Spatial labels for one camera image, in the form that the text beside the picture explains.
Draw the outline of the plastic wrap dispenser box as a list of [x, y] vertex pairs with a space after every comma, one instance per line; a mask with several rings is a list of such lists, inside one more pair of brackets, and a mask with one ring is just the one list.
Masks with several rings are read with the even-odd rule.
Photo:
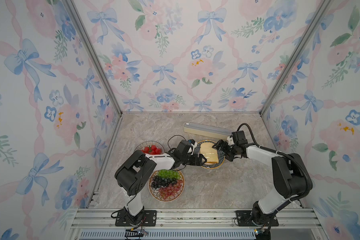
[[233, 131], [207, 125], [185, 122], [184, 132], [213, 139], [227, 140], [227, 138], [232, 134]]

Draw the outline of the patterned fruit plate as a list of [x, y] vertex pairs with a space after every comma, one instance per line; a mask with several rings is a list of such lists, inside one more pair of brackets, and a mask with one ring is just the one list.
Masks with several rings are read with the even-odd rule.
[[149, 179], [149, 191], [160, 202], [176, 200], [185, 189], [185, 177], [181, 170], [158, 170]]

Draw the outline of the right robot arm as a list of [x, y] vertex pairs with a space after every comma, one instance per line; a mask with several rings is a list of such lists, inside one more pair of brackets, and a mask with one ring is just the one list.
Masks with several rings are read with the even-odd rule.
[[254, 203], [249, 217], [257, 226], [270, 224], [279, 211], [306, 197], [313, 188], [300, 155], [272, 150], [255, 140], [249, 143], [243, 131], [233, 132], [226, 141], [219, 140], [213, 149], [222, 151], [229, 161], [241, 156], [271, 167], [274, 187], [264, 198]]

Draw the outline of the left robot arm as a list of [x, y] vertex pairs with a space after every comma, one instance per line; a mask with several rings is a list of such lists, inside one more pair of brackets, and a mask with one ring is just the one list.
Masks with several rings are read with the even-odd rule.
[[144, 222], [144, 206], [141, 191], [149, 181], [152, 173], [160, 170], [174, 170], [183, 166], [202, 166], [207, 158], [195, 154], [194, 140], [181, 140], [176, 148], [171, 148], [161, 155], [146, 154], [136, 150], [115, 173], [115, 179], [125, 195], [125, 206], [118, 211], [121, 218], [117, 223], [137, 226]]

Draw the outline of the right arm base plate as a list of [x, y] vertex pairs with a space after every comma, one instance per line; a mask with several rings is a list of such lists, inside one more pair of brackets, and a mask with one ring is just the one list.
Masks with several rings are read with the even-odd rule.
[[274, 216], [273, 219], [271, 219], [270, 215], [264, 215], [262, 212], [255, 212], [253, 213], [252, 210], [238, 210], [235, 211], [236, 214], [236, 220], [237, 225], [239, 227], [254, 227], [254, 228], [260, 228], [260, 227], [268, 227], [271, 225], [271, 227], [278, 227], [279, 222]]

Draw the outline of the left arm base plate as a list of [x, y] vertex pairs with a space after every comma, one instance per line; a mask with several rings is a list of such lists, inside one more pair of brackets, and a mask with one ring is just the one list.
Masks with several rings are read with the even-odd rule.
[[142, 210], [136, 216], [132, 216], [126, 209], [121, 209], [111, 214], [116, 227], [154, 227], [157, 221], [157, 211]]

